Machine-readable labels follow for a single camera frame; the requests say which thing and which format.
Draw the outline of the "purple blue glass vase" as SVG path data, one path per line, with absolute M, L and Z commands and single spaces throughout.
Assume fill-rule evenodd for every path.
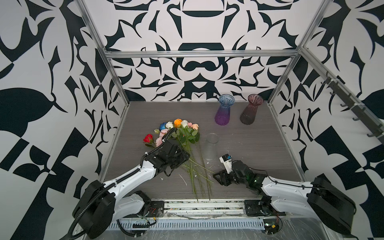
M 230 122 L 231 106 L 235 103 L 232 95 L 224 94 L 219 97 L 220 106 L 215 115 L 215 122 L 220 126 L 225 126 Z

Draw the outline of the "cream artificial rose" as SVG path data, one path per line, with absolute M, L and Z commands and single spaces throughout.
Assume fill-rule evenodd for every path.
M 189 122 L 188 122 L 187 120 L 183 120 L 183 121 L 181 122 L 181 126 L 182 126 L 183 128 L 187 128 L 187 127 L 189 126 Z

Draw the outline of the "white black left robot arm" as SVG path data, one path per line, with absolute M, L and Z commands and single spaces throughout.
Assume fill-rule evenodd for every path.
M 135 168 L 104 183 L 96 180 L 89 184 L 72 213 L 74 221 L 63 239 L 75 240 L 83 235 L 95 239 L 113 221 L 128 215 L 145 215 L 150 206 L 150 198 L 140 191 L 132 195 L 129 192 L 165 173 L 167 169 L 174 171 L 190 158 L 182 145 L 171 138 L 177 130 L 168 130 L 162 143 L 145 153 Z

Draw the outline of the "white artificial rose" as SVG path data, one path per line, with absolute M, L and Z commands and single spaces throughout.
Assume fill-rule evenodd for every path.
M 174 126 L 174 123 L 173 122 L 167 122 L 166 123 L 166 128 L 168 129 L 168 130 L 170 130 L 170 129 L 172 129 L 172 128 L 174 128 L 175 126 Z

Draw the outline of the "red artificial rose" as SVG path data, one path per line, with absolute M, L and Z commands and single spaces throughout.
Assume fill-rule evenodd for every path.
M 156 148 L 156 143 L 154 141 L 154 137 L 152 134 L 148 134 L 145 136 L 145 138 L 143 139 L 143 142 L 144 144 L 147 146 L 147 147 L 150 147 L 150 148 L 153 148 L 155 149 Z

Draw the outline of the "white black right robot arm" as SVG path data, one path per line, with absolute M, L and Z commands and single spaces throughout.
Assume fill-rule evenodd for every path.
M 282 228 L 281 216 L 287 213 L 313 218 L 344 236 L 352 234 L 357 211 L 355 202 L 330 182 L 315 178 L 312 182 L 295 182 L 271 177 L 267 171 L 250 168 L 228 155 L 220 158 L 224 170 L 213 178 L 222 186 L 245 185 L 260 200 L 246 200 L 249 217 L 276 217 L 266 232 L 274 234 Z

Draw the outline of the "grey wall hook rail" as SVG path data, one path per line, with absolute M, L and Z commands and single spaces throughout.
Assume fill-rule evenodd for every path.
M 331 88 L 331 95 L 342 100 L 341 107 L 347 108 L 355 114 L 354 121 L 362 122 L 371 132 L 369 138 L 376 138 L 384 144 L 384 123 L 356 97 L 340 80 L 328 77 L 322 82 L 323 86 Z

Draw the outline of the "smoky pink glass vase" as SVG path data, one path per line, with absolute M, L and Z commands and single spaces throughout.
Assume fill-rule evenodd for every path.
M 240 116 L 240 121 L 245 125 L 251 125 L 255 121 L 258 107 L 264 103 L 264 99 L 257 94 L 251 94 L 248 96 L 248 102 Z

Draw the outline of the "clear ribbed glass vase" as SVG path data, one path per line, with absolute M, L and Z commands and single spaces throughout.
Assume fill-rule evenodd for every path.
M 207 161 L 213 161 L 218 157 L 217 144 L 219 137 L 215 133 L 209 133 L 203 147 L 203 157 Z

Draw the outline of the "aluminium frame crossbar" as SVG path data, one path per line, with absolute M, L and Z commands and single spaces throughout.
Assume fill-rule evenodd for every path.
M 209 58 L 209 57 L 292 57 L 297 50 L 199 50 L 199 51 L 105 51 L 108 59 L 122 58 Z

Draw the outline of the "orange artificial rose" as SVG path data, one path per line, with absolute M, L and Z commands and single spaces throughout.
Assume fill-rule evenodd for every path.
M 174 120 L 174 127 L 175 128 L 180 128 L 180 127 L 182 127 L 182 120 L 181 119 L 176 119 L 176 120 Z

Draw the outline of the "blue artificial rose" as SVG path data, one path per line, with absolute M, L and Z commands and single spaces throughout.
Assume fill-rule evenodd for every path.
M 162 130 L 165 130 L 167 127 L 166 127 L 167 123 L 162 123 L 159 127 L 159 130 L 162 131 Z

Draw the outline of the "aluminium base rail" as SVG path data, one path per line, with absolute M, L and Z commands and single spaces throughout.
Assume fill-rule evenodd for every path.
M 242 216 L 261 213 L 258 199 L 170 199 L 153 200 L 150 203 L 148 216 Z

